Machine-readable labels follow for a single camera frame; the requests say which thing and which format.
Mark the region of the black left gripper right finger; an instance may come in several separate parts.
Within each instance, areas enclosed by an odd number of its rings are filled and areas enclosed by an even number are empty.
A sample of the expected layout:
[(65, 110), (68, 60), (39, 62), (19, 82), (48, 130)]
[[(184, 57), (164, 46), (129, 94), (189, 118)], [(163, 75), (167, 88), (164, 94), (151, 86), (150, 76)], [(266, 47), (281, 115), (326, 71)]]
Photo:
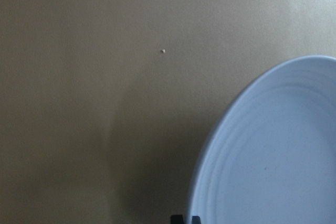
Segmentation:
[(200, 216), (192, 216), (192, 224), (201, 224)]

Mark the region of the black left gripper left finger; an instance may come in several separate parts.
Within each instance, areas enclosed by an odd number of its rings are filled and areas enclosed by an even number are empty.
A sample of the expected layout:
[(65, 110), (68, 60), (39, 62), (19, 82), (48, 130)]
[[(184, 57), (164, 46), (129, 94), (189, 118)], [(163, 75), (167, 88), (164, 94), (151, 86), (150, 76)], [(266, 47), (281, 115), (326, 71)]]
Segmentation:
[(183, 215), (171, 215), (170, 224), (184, 224)]

